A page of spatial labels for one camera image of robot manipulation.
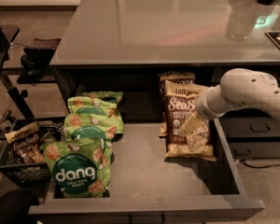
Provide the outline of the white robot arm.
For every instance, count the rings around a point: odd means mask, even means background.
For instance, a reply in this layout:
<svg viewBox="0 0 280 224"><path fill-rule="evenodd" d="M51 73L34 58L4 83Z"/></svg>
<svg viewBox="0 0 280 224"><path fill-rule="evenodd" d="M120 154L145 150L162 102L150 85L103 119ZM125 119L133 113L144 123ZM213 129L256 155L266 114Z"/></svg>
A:
<svg viewBox="0 0 280 224"><path fill-rule="evenodd" d="M234 68L219 84L209 87L195 99L195 111L178 130L186 136L203 126L206 119L222 117L233 110L255 108L280 121L280 87L268 73Z"/></svg>

